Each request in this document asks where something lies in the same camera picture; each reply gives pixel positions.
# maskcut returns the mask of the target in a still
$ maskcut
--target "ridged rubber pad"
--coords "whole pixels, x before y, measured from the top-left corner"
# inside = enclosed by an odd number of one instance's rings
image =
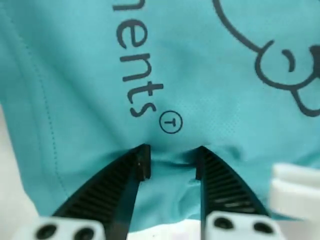
[[[139,183],[151,176],[150,161],[149,145],[132,149],[94,175],[53,216],[99,221],[107,235],[116,234],[112,228],[129,230]]]
[[[212,211],[269,216],[242,178],[220,157],[198,148],[196,179],[201,180],[201,218]]]

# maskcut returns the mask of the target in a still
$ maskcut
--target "white surface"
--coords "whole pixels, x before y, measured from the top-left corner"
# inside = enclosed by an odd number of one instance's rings
[[[278,214],[320,222],[319,186],[320,170],[286,163],[275,164],[269,205]]]
[[[36,217],[38,217],[36,209],[21,184],[15,155],[0,107],[0,239],[12,239],[14,232],[19,227]],[[306,236],[309,226],[305,223],[283,221],[280,226],[288,240],[308,240]],[[172,225],[160,225],[132,233],[129,239],[199,240],[200,222],[186,220]]]

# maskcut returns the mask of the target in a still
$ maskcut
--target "cloth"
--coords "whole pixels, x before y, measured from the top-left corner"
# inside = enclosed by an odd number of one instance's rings
[[[273,163],[320,167],[319,0],[0,0],[0,102],[52,214],[150,144],[131,231],[200,217],[195,152],[266,204]]]

